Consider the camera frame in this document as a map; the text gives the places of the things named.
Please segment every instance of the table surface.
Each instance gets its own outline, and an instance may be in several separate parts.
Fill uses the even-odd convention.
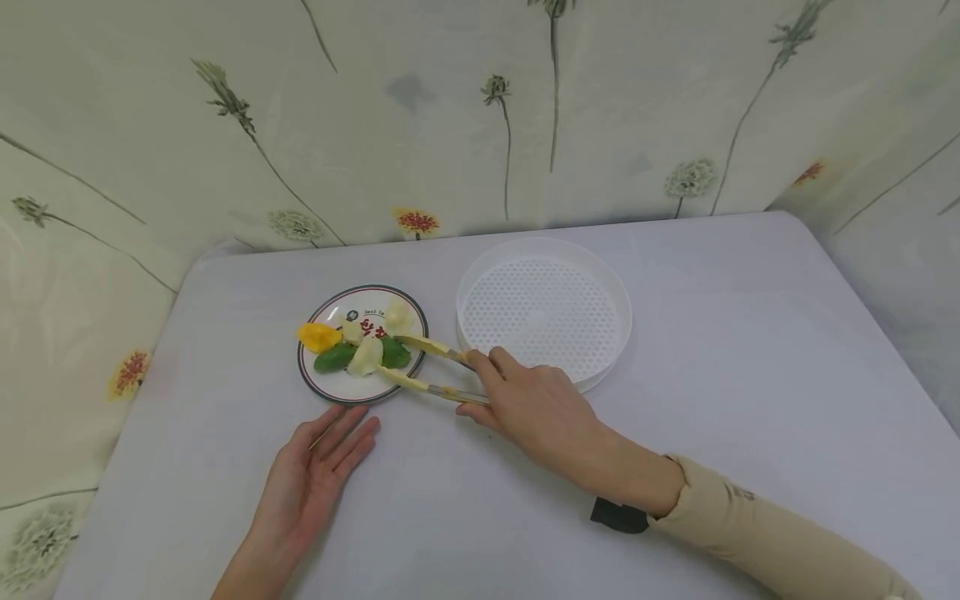
[[[202,598],[243,538],[276,451],[324,403],[296,329],[369,282],[455,342],[460,274],[530,233],[218,257],[185,281],[57,598]],[[798,221],[762,213],[540,231],[622,277],[633,335],[588,393],[600,418],[716,468],[894,565],[960,589],[960,440]],[[465,385],[428,359],[422,379]],[[758,586],[656,533],[588,521],[592,498],[401,393],[290,597],[752,598]]]

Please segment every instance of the white plastic container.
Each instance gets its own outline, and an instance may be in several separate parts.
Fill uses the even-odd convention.
[[[607,263],[549,237],[484,252],[457,290],[463,349],[502,346],[524,366],[563,369],[581,392],[610,371],[633,321],[627,290]]]

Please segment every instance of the wallpaper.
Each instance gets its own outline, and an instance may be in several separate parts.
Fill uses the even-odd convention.
[[[4,3],[0,598],[52,593],[223,242],[783,208],[956,425],[958,39],[950,0]]]

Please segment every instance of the tongs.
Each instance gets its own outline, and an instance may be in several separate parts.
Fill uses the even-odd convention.
[[[417,335],[395,335],[394,339],[404,346],[409,346],[410,348],[422,350],[427,354],[433,354],[434,356],[440,356],[442,358],[452,360],[453,362],[463,365],[464,367],[467,367],[473,371],[473,367],[471,367],[467,362],[467,357],[462,352],[448,348],[440,342],[436,342],[428,338],[422,338]],[[483,396],[482,394],[465,392],[463,390],[451,388],[450,386],[434,385],[432,383],[420,381],[419,379],[414,379],[413,377],[408,377],[400,371],[387,369],[383,366],[377,367],[377,369],[387,379],[390,379],[395,384],[410,390],[438,396],[453,402],[459,402],[461,404],[480,404],[482,406],[490,406],[490,402],[487,400],[487,397]]]

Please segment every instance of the fruit piece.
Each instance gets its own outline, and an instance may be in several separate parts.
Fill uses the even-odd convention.
[[[340,330],[344,334],[344,342],[354,346],[360,346],[360,343],[363,342],[363,327],[360,326],[359,321],[347,321],[346,316],[341,316]]]
[[[313,368],[316,372],[336,372],[342,371],[356,353],[357,347],[341,342],[333,348],[323,352],[313,361]]]
[[[387,312],[383,315],[383,328],[390,335],[403,335],[410,329],[413,322],[413,315],[410,314],[410,305],[405,300],[394,298],[390,300],[387,306]]]
[[[297,337],[304,348],[320,354],[339,344],[344,334],[322,323],[305,323],[297,330]]]
[[[410,364],[410,350],[389,335],[380,338],[383,344],[383,361],[387,369],[403,369]]]
[[[360,348],[353,354],[353,359],[347,365],[347,372],[354,377],[363,377],[376,371],[383,360],[383,343],[371,336],[364,338]]]

